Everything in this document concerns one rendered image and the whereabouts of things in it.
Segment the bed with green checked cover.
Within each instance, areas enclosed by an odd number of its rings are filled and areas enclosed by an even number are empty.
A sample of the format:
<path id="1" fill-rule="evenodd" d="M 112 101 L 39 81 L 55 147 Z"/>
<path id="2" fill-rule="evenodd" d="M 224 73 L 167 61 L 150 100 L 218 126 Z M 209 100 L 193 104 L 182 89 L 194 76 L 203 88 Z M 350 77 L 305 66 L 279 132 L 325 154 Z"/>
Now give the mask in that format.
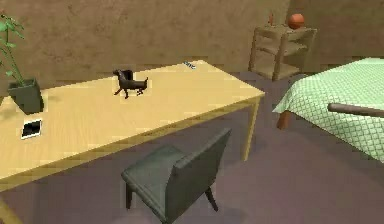
<path id="1" fill-rule="evenodd" d="M 384 163 L 384 118 L 330 112 L 330 103 L 384 110 L 384 59 L 365 58 L 302 78 L 274 108 L 294 113 Z"/>

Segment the dark green chair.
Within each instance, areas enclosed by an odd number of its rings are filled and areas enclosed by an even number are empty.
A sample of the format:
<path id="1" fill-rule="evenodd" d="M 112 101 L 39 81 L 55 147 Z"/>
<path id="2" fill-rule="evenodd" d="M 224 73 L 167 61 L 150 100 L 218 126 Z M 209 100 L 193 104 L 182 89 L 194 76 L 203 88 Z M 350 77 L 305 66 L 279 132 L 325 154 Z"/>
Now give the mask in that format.
<path id="1" fill-rule="evenodd" d="M 230 128 L 223 129 L 201 149 L 188 154 L 164 145 L 130 165 L 121 173 L 126 209 L 131 208 L 136 194 L 162 224 L 173 224 L 205 194 L 218 211 L 211 186 L 230 135 Z"/>

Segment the dark brown dog figurine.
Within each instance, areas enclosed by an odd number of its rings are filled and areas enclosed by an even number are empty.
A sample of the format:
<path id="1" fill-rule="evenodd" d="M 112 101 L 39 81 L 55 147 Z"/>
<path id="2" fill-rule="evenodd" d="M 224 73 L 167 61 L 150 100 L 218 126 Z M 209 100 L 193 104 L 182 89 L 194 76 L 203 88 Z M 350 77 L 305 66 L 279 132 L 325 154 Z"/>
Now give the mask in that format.
<path id="1" fill-rule="evenodd" d="M 117 69 L 113 71 L 113 74 L 118 77 L 119 84 L 119 89 L 115 92 L 115 95 L 119 94 L 121 90 L 125 92 L 125 98 L 129 97 L 129 90 L 135 90 L 137 95 L 141 95 L 148 87 L 148 79 L 144 81 L 134 80 L 132 70 Z"/>

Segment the light wooden table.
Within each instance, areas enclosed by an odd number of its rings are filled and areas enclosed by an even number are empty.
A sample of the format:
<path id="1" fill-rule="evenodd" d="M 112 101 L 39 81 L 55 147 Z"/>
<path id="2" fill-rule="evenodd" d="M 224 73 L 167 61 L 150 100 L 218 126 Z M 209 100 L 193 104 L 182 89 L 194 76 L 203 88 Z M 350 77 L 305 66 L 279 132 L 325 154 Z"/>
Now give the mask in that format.
<path id="1" fill-rule="evenodd" d="M 250 108 L 263 91 L 203 60 L 138 72 L 140 96 L 118 95 L 116 77 L 45 89 L 41 133 L 22 138 L 30 121 L 12 98 L 0 105 L 0 220 L 23 224 L 2 192 L 123 149 Z"/>

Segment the wooden shelf unit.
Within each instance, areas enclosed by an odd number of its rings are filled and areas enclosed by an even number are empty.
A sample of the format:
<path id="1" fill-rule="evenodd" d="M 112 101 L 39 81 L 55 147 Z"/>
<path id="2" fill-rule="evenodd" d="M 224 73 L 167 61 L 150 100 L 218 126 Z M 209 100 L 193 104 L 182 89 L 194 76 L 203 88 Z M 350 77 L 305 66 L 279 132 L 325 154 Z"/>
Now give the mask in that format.
<path id="1" fill-rule="evenodd" d="M 256 27 L 248 70 L 272 81 L 301 73 L 312 51 L 316 34 L 315 28 L 307 27 Z"/>

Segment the orange ball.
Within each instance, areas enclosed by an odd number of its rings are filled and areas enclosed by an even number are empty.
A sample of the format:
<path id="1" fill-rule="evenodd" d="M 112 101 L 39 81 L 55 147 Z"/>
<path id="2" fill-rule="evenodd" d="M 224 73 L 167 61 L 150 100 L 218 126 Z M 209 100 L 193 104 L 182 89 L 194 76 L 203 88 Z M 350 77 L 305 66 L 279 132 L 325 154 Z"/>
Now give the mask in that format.
<path id="1" fill-rule="evenodd" d="M 299 29 L 304 26 L 304 16 L 302 14 L 292 14 L 288 19 L 288 26 L 291 29 Z"/>

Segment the brown baseball bat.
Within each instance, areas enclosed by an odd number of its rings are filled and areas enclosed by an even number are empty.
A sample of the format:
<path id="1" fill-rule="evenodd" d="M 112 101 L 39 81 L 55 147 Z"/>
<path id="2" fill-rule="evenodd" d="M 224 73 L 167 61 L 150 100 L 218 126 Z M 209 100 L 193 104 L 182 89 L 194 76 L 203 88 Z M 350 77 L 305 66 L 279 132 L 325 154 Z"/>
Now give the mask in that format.
<path id="1" fill-rule="evenodd" d="M 329 103 L 329 112 L 384 118 L 384 110 L 340 103 Z"/>

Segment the green house plant in pot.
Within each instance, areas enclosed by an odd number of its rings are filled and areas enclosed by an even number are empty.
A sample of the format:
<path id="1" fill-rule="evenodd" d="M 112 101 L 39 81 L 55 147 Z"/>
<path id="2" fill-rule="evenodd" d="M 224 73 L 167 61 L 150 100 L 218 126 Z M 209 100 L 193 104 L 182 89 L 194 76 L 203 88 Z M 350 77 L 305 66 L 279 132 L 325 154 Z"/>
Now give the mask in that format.
<path id="1" fill-rule="evenodd" d="M 22 31 L 24 27 L 14 18 L 6 14 L 0 14 L 0 68 L 7 77 L 12 77 L 7 88 L 9 96 L 19 109 L 26 115 L 40 113 L 44 109 L 44 101 L 40 86 L 35 78 L 26 79 L 23 77 L 19 66 L 16 63 L 12 50 L 16 47 L 10 39 L 15 34 L 20 39 L 24 39 Z"/>

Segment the black phone with white frame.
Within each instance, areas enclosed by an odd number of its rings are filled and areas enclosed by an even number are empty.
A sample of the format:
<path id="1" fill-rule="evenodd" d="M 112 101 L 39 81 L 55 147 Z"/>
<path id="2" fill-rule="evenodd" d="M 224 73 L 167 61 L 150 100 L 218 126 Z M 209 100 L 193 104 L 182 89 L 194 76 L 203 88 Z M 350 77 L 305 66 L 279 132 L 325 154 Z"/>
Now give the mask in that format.
<path id="1" fill-rule="evenodd" d="M 42 125 L 41 119 L 26 122 L 22 128 L 21 138 L 27 139 L 27 138 L 39 136 L 41 134 L 41 125 Z"/>

